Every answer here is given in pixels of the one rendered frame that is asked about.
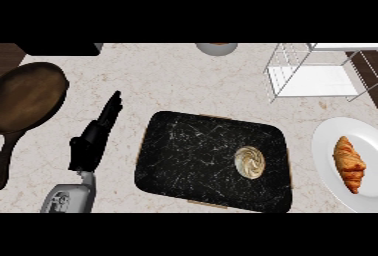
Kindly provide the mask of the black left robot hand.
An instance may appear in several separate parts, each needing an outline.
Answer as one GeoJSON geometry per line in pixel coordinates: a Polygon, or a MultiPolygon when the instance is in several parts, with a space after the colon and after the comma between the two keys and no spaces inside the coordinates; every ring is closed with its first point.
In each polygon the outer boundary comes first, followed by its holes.
{"type": "Polygon", "coordinates": [[[70,170],[86,172],[97,170],[122,109],[122,92],[117,91],[105,104],[100,118],[89,123],[82,135],[70,141],[70,170]]]}

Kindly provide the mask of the black marble tray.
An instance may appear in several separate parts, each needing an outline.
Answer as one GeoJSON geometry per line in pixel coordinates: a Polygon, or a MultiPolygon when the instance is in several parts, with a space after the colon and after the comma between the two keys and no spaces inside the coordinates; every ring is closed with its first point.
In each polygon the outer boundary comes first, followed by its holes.
{"type": "Polygon", "coordinates": [[[266,213],[292,209],[287,142],[272,125],[160,111],[154,114],[138,157],[135,184],[153,194],[266,213]],[[261,150],[266,167],[244,177],[235,153],[261,150]]]}

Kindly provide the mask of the brown frying pan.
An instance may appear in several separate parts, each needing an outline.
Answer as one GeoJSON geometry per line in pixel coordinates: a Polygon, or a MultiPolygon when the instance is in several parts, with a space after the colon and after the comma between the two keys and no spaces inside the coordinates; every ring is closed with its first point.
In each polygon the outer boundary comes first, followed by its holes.
{"type": "Polygon", "coordinates": [[[70,81],[58,65],[29,63],[0,76],[0,190],[9,180],[12,151],[26,132],[57,114],[70,81]]]}

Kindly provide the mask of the black appliance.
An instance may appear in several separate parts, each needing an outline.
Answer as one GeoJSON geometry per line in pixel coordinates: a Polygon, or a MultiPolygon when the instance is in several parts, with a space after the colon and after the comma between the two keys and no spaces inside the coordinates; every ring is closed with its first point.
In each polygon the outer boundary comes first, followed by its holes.
{"type": "Polygon", "coordinates": [[[18,43],[32,56],[98,56],[103,43],[18,43]]]}

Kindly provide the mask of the grey bowl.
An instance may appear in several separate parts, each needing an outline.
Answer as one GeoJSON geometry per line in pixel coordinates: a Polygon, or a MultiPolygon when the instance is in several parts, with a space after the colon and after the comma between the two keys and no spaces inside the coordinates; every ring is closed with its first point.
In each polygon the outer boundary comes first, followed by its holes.
{"type": "Polygon", "coordinates": [[[238,44],[237,43],[224,43],[224,44],[198,43],[197,47],[210,56],[227,56],[235,51],[238,44]]]}

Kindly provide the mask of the white plate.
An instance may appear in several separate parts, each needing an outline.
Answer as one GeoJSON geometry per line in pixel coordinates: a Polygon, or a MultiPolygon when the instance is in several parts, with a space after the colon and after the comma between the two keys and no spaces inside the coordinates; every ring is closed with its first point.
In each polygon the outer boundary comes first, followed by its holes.
{"type": "Polygon", "coordinates": [[[378,212],[378,129],[365,122],[336,117],[324,121],[314,133],[312,153],[317,170],[334,196],[355,212],[378,212]],[[334,148],[346,136],[367,164],[359,193],[343,182],[334,161],[334,148]]]}

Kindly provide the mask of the golden croissant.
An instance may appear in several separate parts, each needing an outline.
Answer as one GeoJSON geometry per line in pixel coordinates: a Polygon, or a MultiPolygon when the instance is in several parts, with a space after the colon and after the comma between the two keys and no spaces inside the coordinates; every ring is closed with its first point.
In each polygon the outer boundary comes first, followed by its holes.
{"type": "Polygon", "coordinates": [[[346,136],[342,136],[334,147],[334,162],[345,185],[354,194],[359,193],[367,164],[346,136]]]}

